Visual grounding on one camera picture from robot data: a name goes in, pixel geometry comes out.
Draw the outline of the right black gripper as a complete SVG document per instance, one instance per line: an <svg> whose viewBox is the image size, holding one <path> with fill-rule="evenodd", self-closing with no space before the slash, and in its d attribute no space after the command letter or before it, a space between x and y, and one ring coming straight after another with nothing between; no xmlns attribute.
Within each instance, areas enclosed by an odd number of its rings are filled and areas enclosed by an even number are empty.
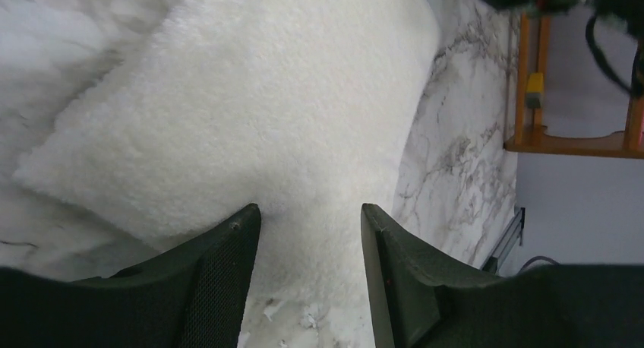
<svg viewBox="0 0 644 348"><path fill-rule="evenodd" d="M595 40L595 25L603 21L638 42L643 42L643 0L482 0L497 11L522 11L530 17L567 13L577 6L592 10L585 28L587 46L600 71L631 96L643 95L643 51L633 60L630 83L623 81L610 66Z"/></svg>

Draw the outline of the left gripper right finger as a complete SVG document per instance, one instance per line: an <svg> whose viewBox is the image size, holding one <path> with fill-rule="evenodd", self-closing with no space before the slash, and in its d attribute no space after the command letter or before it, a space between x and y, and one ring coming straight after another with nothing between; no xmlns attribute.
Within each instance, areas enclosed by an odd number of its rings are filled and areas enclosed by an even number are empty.
<svg viewBox="0 0 644 348"><path fill-rule="evenodd" d="M406 231L375 204L361 239L378 347L641 347L640 265L551 264L499 277Z"/></svg>

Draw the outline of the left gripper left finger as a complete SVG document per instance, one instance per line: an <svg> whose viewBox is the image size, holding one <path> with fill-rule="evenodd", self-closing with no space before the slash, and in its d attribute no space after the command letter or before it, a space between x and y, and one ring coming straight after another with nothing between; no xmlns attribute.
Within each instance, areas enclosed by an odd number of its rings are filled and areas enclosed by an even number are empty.
<svg viewBox="0 0 644 348"><path fill-rule="evenodd" d="M108 277L62 282L1 270L3 347L235 347L261 216L218 226Z"/></svg>

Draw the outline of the cream white towel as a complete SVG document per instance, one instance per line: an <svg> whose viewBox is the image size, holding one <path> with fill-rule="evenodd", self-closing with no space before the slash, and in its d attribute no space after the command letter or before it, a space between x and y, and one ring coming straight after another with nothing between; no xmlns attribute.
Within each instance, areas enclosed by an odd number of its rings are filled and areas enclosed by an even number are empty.
<svg viewBox="0 0 644 348"><path fill-rule="evenodd" d="M156 248L255 203L252 295L361 305L439 43L427 0L182 0L13 177Z"/></svg>

